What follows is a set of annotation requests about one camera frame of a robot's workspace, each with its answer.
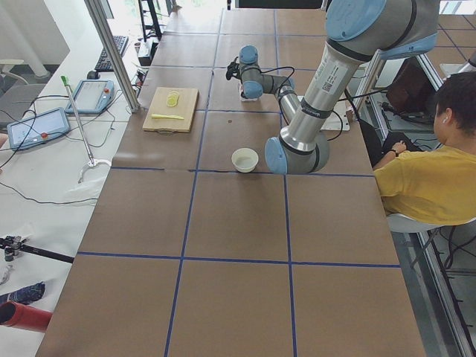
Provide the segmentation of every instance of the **person's hand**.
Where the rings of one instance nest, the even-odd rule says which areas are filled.
[[[397,154],[401,154],[407,149],[407,146],[405,145],[405,142],[403,140],[399,141],[398,143],[395,143],[392,146],[392,150],[395,150]]]

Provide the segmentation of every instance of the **mouse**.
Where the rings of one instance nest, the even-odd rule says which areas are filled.
[[[87,78],[88,78],[89,80],[98,80],[99,77],[101,77],[101,76],[99,75],[99,72],[98,72],[98,71],[89,71],[89,72],[88,72]]]

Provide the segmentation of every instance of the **red cylinder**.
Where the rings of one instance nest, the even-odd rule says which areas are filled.
[[[0,306],[0,325],[45,332],[52,315],[45,310],[7,301]]]

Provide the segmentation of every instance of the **black keyboard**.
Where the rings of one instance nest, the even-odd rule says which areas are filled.
[[[116,44],[116,48],[119,51],[119,54],[123,56],[124,52],[126,51],[129,37],[127,36],[113,36],[113,37],[114,37],[114,42]],[[101,55],[99,56],[99,59],[97,60],[97,63],[96,63],[96,67],[94,67],[94,69],[95,71],[98,71],[98,72],[114,71],[114,69],[112,69],[111,60],[109,59],[105,49],[103,49],[103,51],[101,52]]]

